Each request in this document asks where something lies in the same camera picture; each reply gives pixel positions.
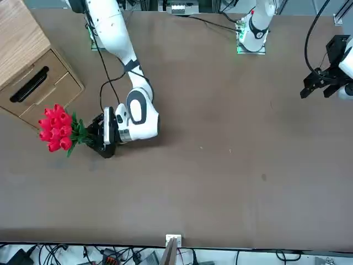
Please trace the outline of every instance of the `red flower bouquet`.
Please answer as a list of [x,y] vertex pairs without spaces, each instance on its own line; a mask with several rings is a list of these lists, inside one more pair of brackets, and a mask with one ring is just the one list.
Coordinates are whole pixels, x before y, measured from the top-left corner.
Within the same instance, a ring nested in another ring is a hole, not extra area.
[[77,121],[75,112],[70,116],[63,106],[55,104],[53,109],[45,109],[45,119],[39,120],[42,130],[39,138],[48,142],[50,152],[59,149],[67,151],[67,157],[77,144],[92,144],[94,136],[89,134],[82,119]]

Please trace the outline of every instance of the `black drawer handle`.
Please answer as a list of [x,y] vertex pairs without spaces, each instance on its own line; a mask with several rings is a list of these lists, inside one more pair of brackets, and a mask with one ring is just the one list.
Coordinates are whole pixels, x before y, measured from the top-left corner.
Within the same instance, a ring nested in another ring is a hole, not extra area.
[[44,66],[30,81],[10,97],[11,102],[22,102],[46,80],[49,67]]

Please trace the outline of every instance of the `white robot arm segment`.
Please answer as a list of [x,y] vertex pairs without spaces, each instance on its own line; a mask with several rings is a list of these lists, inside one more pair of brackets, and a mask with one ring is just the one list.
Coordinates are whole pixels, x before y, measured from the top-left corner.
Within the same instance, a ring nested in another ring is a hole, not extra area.
[[116,120],[119,127],[120,141],[133,141],[148,139],[158,135],[159,114],[155,110],[153,101],[153,89],[141,69],[135,51],[133,50],[125,21],[116,0],[66,0],[76,13],[89,13],[89,23],[98,35],[105,49],[118,57],[124,65],[132,83],[132,90],[127,95],[126,106],[120,103],[115,111],[115,117],[111,116],[108,108],[104,110],[104,142],[113,144],[111,132],[108,129]]
[[273,0],[256,0],[255,8],[242,19],[246,27],[240,43],[248,51],[256,52],[263,47],[275,11]]
[[[349,37],[347,46],[338,67],[353,80],[353,38]],[[348,83],[338,90],[338,97],[341,99],[353,100],[353,83]]]

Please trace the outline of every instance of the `wooden drawer cabinet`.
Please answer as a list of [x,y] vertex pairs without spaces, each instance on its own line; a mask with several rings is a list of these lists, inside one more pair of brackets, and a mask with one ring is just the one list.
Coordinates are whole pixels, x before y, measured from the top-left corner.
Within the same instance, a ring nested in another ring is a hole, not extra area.
[[0,1],[0,36],[0,107],[38,128],[46,107],[68,106],[83,86],[22,0]]

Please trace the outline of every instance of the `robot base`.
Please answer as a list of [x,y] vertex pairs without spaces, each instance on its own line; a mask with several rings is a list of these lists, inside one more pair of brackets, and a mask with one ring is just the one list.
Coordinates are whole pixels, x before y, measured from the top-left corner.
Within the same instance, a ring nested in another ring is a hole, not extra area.
[[[236,23],[236,29],[240,29],[240,30],[244,30],[244,26],[242,26],[241,24],[237,24]],[[263,45],[263,47],[256,52],[252,52],[252,51],[248,51],[242,43],[240,43],[240,39],[243,37],[242,33],[237,32],[236,34],[236,38],[237,38],[237,54],[260,54],[260,55],[265,55],[266,54],[266,47],[265,44]]]

